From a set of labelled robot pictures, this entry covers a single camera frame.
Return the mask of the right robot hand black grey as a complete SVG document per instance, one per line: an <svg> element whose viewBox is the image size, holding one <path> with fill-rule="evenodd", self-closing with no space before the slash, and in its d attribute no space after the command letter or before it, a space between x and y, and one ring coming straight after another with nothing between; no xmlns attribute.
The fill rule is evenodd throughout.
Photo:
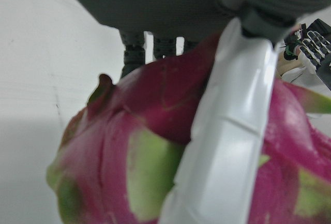
<svg viewBox="0 0 331 224"><path fill-rule="evenodd" d="M302 66L330 88L330 26L316 19L297 27L284 39L283 57Z"/></svg>

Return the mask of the left robot hand white grey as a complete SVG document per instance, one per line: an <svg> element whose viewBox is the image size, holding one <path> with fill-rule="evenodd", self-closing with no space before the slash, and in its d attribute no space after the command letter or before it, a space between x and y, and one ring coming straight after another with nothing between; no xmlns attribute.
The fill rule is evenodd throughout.
<svg viewBox="0 0 331 224"><path fill-rule="evenodd" d="M223 29L216 61L160 223L246 223L267 123L277 43L330 0L78 0L133 46L144 31L160 41L198 42Z"/></svg>

